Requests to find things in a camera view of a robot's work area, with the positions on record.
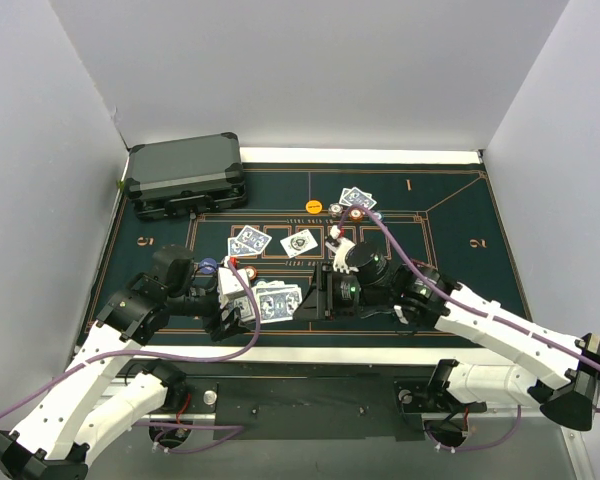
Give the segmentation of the blue playing card deck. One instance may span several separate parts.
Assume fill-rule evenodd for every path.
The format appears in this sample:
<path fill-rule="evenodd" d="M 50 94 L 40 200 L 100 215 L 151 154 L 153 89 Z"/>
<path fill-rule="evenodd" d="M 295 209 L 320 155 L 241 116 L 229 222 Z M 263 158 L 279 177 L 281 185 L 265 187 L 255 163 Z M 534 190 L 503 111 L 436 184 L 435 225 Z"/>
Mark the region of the blue playing card deck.
<path fill-rule="evenodd" d="M 238 310 L 239 317 L 243 322 L 250 323 L 255 321 L 258 305 L 253 295 L 246 295 L 235 299 L 233 307 Z"/>

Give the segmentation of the blue back playing card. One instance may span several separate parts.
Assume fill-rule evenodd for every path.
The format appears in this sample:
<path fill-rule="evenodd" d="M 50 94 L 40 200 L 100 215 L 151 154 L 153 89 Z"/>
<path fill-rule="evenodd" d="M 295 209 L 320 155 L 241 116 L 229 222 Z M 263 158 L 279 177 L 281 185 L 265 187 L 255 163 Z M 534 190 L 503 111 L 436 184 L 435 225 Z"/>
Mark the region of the blue back playing card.
<path fill-rule="evenodd" d="M 259 282 L 253 292 L 263 324 L 291 321 L 302 301 L 298 285 L 280 281 Z"/>
<path fill-rule="evenodd" d="M 356 193 L 357 198 L 354 200 L 354 204 L 356 206 L 363 206 L 367 209 L 372 209 L 376 205 L 376 201 L 367 193 L 363 192 L 357 187 L 352 187 Z"/>
<path fill-rule="evenodd" d="M 272 237 L 250 225 L 245 225 L 236 236 L 236 240 L 240 244 L 253 249 L 257 254 L 262 254 L 271 242 Z"/>
<path fill-rule="evenodd" d="M 255 249 L 242 244 L 235 237 L 227 239 L 227 251 L 231 257 L 251 257 L 258 254 Z"/>
<path fill-rule="evenodd" d="M 353 188 L 344 188 L 339 198 L 339 203 L 344 206 L 351 206 L 357 198 L 357 193 Z"/>

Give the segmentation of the orange red poker chip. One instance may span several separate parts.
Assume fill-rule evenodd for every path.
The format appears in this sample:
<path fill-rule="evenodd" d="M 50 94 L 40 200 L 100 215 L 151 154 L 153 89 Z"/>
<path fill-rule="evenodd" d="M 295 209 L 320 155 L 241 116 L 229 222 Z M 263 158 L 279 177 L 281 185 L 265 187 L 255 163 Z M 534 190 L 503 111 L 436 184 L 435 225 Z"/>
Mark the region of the orange red poker chip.
<path fill-rule="evenodd" d="M 352 209 L 348 214 L 348 218 L 353 222 L 360 222 L 364 219 L 364 217 L 364 212 L 359 209 Z"/>
<path fill-rule="evenodd" d="M 250 280 L 253 280 L 253 279 L 255 279 L 257 277 L 257 271 L 256 271 L 255 268 L 253 268 L 253 267 L 246 267 L 245 271 L 246 271 L 246 273 L 248 275 L 248 278 Z"/>

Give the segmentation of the ace of spades card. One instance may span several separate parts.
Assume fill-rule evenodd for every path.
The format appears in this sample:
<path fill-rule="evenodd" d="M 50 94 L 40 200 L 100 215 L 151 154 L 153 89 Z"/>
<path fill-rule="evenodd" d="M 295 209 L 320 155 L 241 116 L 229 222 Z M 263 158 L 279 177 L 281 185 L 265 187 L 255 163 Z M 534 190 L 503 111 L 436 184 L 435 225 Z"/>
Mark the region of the ace of spades card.
<path fill-rule="evenodd" d="M 295 258 L 318 246 L 316 239 L 308 229 L 283 238 L 280 244 L 289 258 Z"/>

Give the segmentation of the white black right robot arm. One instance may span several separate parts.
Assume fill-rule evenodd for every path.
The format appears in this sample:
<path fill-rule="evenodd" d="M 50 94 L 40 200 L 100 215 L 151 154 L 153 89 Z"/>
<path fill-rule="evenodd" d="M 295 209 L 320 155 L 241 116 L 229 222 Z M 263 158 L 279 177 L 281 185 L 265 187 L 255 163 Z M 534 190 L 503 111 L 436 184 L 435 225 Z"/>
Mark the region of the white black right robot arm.
<path fill-rule="evenodd" d="M 576 337 L 531 323 L 405 254 L 390 260 L 373 244 L 346 238 L 328 246 L 334 257 L 315 268 L 295 319 L 390 313 L 404 325 L 464 338 L 510 363 L 440 360 L 426 386 L 433 406 L 515 404 L 536 408 L 563 427 L 591 430 L 600 395 L 600 336 Z"/>

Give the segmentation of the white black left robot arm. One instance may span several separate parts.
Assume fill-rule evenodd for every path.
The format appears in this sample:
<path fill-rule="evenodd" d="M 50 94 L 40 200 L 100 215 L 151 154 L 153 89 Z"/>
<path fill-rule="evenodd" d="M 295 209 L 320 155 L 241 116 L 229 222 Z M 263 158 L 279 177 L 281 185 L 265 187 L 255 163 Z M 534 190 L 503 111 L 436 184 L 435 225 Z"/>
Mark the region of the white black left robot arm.
<path fill-rule="evenodd" d="M 96 317 L 65 372 L 28 396 L 37 406 L 10 430 L 0 430 L 0 471 L 9 479 L 83 479 L 101 453 L 152 412 L 172 412 L 186 400 L 183 355 L 146 345 L 171 316 L 201 317 L 213 334 L 243 329 L 229 302 L 245 297 L 259 308 L 245 269 L 227 257 L 208 284 L 193 287 L 191 250 L 166 245 L 151 268 L 117 290 Z"/>

